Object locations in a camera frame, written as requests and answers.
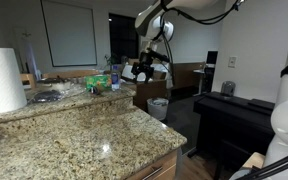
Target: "dark floor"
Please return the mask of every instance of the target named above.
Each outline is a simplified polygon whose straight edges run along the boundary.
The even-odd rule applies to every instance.
[[[183,154],[196,145],[200,115],[193,112],[194,101],[198,97],[189,96],[182,100],[171,101],[167,110],[167,126],[174,128],[187,138],[182,147]]]

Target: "wall outlet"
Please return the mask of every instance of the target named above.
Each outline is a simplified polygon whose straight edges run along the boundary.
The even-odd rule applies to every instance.
[[[237,57],[231,56],[228,60],[228,67],[235,68]]]

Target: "paper towel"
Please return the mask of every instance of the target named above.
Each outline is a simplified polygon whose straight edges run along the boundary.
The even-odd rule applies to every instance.
[[[0,113],[27,104],[13,49],[0,48]]]

